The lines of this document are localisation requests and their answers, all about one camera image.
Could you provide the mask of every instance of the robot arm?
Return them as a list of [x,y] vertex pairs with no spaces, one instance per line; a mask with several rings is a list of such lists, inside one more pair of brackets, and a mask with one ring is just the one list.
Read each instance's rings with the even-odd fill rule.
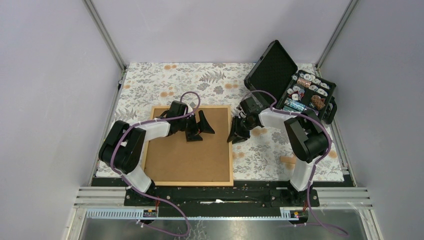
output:
[[[174,118],[183,116],[191,112],[191,107],[179,101],[173,101],[169,110],[164,111],[156,119]],[[146,123],[132,129],[125,137],[115,156],[114,166],[126,179],[143,193],[155,187],[154,182],[145,174],[141,167],[141,153],[144,143],[156,138],[167,137],[178,131],[185,132],[188,142],[202,141],[200,133],[214,134],[215,131],[209,125],[202,110],[198,112],[200,121],[196,123],[194,114],[174,120],[156,121]],[[114,152],[119,140],[130,127],[130,124],[118,120],[116,121],[109,134],[104,140],[98,153],[98,158],[110,166],[112,153]]]
[[[325,134],[321,128],[303,117],[293,117],[273,112],[269,107],[258,106],[252,97],[243,100],[240,107],[245,117],[233,117],[227,142],[235,144],[246,141],[250,138],[250,130],[257,126],[285,129],[294,155],[297,157],[290,179],[291,189],[296,198],[300,198],[298,193],[304,193],[307,190],[315,162],[328,148]],[[319,122],[317,115],[311,109],[303,111],[302,114]]]

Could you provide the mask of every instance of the wooden frame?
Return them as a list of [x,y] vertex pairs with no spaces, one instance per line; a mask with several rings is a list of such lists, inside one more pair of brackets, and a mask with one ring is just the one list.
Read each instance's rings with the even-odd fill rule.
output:
[[[209,108],[225,108],[228,109],[228,134],[231,130],[231,106],[229,105],[204,105],[200,106],[199,109],[209,109]],[[169,109],[169,106],[153,106],[151,108],[150,119],[154,118],[154,111],[156,109],[163,109],[164,111]],[[146,158],[148,152],[149,142],[144,143],[144,149],[142,154],[141,168],[143,171],[146,168]],[[228,187],[234,185],[234,176],[233,176],[233,144],[231,142],[228,143],[228,159],[229,159],[229,181],[154,181],[156,186],[222,186]]]

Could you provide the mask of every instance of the cable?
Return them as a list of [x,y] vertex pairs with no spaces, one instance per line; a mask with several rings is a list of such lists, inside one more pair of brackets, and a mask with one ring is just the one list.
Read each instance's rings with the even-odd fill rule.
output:
[[151,195],[149,195],[149,194],[146,194],[146,193],[144,193],[144,192],[142,192],[142,191],[140,191],[139,189],[137,189],[135,186],[132,186],[132,184],[130,183],[130,181],[122,174],[122,172],[121,171],[119,171],[119,170],[117,170],[116,168],[115,168],[115,166],[114,166],[114,162],[115,162],[115,156],[117,155],[117,152],[118,152],[118,149],[119,149],[119,147],[121,146],[121,143],[124,141],[124,139],[125,139],[125,137],[128,135],[128,133],[133,129],[133,128],[135,128],[135,127],[138,127],[138,126],[141,126],[141,125],[144,125],[144,124],[149,124],[149,123],[155,123],[155,122],[164,122],[164,121],[169,121],[169,120],[176,120],[176,119],[182,119],[182,118],[185,118],[185,117],[188,117],[188,116],[190,116],[191,114],[194,114],[198,109],[199,109],[199,106],[200,106],[200,96],[199,96],[199,94],[197,94],[196,92],[194,92],[194,91],[187,91],[187,92],[185,92],[184,94],[182,94],[181,95],[181,98],[180,98],[180,102],[183,100],[183,97],[186,95],[186,94],[194,94],[194,95],[196,95],[196,97],[197,97],[197,99],[198,99],[198,103],[197,103],[197,106],[193,109],[193,111],[191,111],[191,112],[189,112],[189,113],[187,113],[187,114],[184,114],[184,115],[182,115],[182,116],[175,116],[175,117],[169,117],[169,118],[161,118],[161,119],[152,119],[152,120],[147,120],[147,121],[143,121],[143,122],[138,122],[138,123],[135,123],[135,124],[133,124],[133,125],[131,125],[124,133],[123,133],[123,135],[122,135],[122,137],[119,139],[119,141],[118,141],[118,143],[116,144],[116,147],[115,147],[115,149],[113,150],[113,153],[112,153],[112,157],[110,158],[110,168],[112,169],[112,171],[114,171],[115,173],[117,173],[117,174],[119,174],[120,175],[120,177],[122,178],[122,180],[128,185],[128,186],[130,186],[134,191],[136,191],[138,194],[140,194],[140,195],[142,195],[142,196],[144,196],[144,197],[147,197],[147,198],[150,198],[150,199],[153,199],[153,200],[157,200],[157,201],[161,201],[161,202],[164,202],[164,203],[167,203],[167,204],[169,204],[169,205],[171,205],[172,207],[174,207],[176,210],[178,210],[178,212],[184,217],[184,220],[185,220],[185,223],[187,224],[187,231],[184,233],[184,234],[179,234],[179,233],[173,233],[173,232],[169,232],[169,231],[166,231],[166,230],[163,230],[163,229],[160,229],[160,228],[157,228],[157,227],[154,227],[154,226],[150,226],[150,225],[148,225],[148,224],[141,224],[141,226],[143,227],[143,226],[146,226],[146,227],[148,227],[148,228],[151,228],[151,229],[154,229],[154,230],[157,230],[157,231],[159,231],[159,232],[162,232],[162,233],[165,233],[165,234],[168,234],[168,235],[171,235],[171,236],[174,236],[174,237],[185,237],[185,236],[187,236],[187,235],[189,235],[189,233],[190,233],[190,229],[191,229],[191,227],[190,227],[190,223],[189,223],[189,219],[187,218],[187,216],[184,214],[184,212],[178,207],[178,206],[176,206],[175,204],[173,204],[172,202],[170,202],[170,201],[168,201],[168,200],[166,200],[166,199],[163,199],[163,198],[160,198],[160,197],[155,197],[155,196],[151,196]]
[[[267,94],[267,95],[269,95],[274,100],[274,102],[271,104],[271,106],[269,106],[269,109],[272,112],[279,113],[279,114],[294,115],[294,116],[302,117],[304,119],[307,119],[307,120],[311,121],[315,125],[317,125],[324,132],[324,135],[325,135],[325,137],[327,138],[327,141],[328,141],[328,148],[325,151],[325,153],[320,158],[318,158],[318,160],[316,160],[316,162],[313,164],[312,172],[311,172],[310,177],[309,177],[309,180],[307,182],[307,190],[306,190],[306,201],[307,201],[307,205],[309,207],[309,211],[310,211],[310,213],[312,214],[312,216],[315,218],[315,220],[318,223],[308,223],[308,225],[314,225],[314,226],[321,225],[323,228],[325,228],[327,231],[329,231],[332,234],[338,235],[340,237],[348,238],[350,235],[343,228],[341,228],[339,226],[336,226],[336,225],[333,225],[333,224],[323,223],[322,221],[320,221],[320,219],[315,215],[315,213],[314,213],[314,211],[312,210],[312,207],[311,207],[311,200],[310,200],[310,191],[311,190],[310,190],[310,188],[311,188],[311,184],[312,184],[312,178],[314,177],[315,170],[317,169],[317,164],[330,153],[331,146],[332,146],[332,140],[330,138],[329,133],[327,132],[327,130],[325,129],[325,127],[320,122],[316,121],[315,119],[313,119],[313,118],[311,118],[309,116],[303,115],[303,114],[298,113],[298,112],[289,112],[289,111],[275,109],[274,108],[274,105],[277,103],[277,99],[271,93],[269,93],[267,91],[263,91],[263,90],[253,90],[253,91],[250,91],[246,95],[244,95],[243,100],[246,98],[247,95],[252,94],[252,93],[255,93],[255,92]],[[340,230],[343,233],[333,231],[330,228]]]

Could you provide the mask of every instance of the white wall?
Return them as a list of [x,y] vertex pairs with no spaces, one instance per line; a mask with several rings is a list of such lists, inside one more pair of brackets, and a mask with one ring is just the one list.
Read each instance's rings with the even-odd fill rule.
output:
[[349,0],[94,0],[130,62],[256,62],[278,39],[315,63]]
[[58,240],[120,71],[83,1],[0,2],[0,239]]
[[360,1],[322,67],[385,240],[422,239],[424,1]]

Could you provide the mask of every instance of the open case lid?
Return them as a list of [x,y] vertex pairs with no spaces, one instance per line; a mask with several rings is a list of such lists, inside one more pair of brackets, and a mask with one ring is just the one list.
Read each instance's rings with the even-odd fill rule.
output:
[[[297,71],[296,63],[280,42],[275,40],[269,44],[268,49],[246,76],[244,85],[251,91],[267,91],[278,101],[290,84],[292,75]],[[273,103],[273,99],[264,93],[255,92],[254,95],[264,106]]]

